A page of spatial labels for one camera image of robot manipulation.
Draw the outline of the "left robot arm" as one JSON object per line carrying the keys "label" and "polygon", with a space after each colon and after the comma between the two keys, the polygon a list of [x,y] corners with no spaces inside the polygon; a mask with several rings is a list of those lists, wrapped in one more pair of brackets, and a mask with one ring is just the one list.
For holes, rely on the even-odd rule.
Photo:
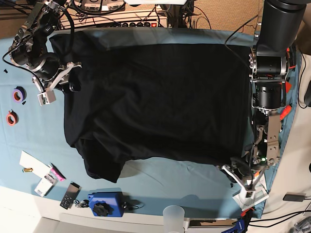
{"label": "left robot arm", "polygon": [[253,142],[243,159],[232,158],[222,170],[241,187],[247,198],[255,195],[255,173],[279,162],[279,110],[286,108],[288,73],[296,66],[295,36],[307,8],[306,0],[262,0],[254,16],[257,25],[250,49],[250,111]]}

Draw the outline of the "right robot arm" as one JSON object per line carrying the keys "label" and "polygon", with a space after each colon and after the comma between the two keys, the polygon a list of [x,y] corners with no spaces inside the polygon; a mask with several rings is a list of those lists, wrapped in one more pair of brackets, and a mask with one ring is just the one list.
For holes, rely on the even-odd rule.
{"label": "right robot arm", "polygon": [[[48,52],[46,47],[48,36],[56,30],[62,15],[65,15],[70,22],[69,42],[64,51]],[[33,83],[40,93],[52,92],[55,88],[61,89],[66,84],[72,92],[78,91],[69,81],[69,73],[82,64],[80,62],[64,64],[61,61],[71,52],[73,42],[74,23],[67,11],[66,1],[41,0],[34,5],[27,20],[15,35],[11,47],[5,53],[10,60],[3,59],[3,61],[31,73]]]}

